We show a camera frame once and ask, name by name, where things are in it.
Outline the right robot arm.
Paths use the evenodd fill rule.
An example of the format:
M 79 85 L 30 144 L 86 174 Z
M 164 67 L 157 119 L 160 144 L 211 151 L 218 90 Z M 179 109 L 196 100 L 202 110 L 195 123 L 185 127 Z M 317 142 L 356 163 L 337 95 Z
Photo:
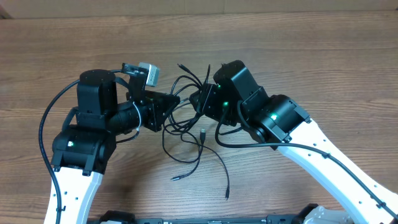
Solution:
M 269 96 L 240 60 L 222 64 L 189 100 L 215 121 L 220 146 L 271 147 L 306 170 L 345 209 L 353 223 L 397 223 L 397 194 L 342 153 L 286 95 Z

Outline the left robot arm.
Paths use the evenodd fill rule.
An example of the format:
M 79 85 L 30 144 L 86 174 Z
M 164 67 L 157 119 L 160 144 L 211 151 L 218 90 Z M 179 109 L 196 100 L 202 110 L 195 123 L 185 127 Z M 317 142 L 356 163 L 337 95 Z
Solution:
M 120 143 L 116 137 L 145 127 L 161 130 L 180 103 L 173 94 L 145 89 L 149 71 L 126 68 L 88 70 L 72 84 L 78 105 L 70 110 L 46 159 L 52 179 L 46 223 L 86 223 L 108 161 Z

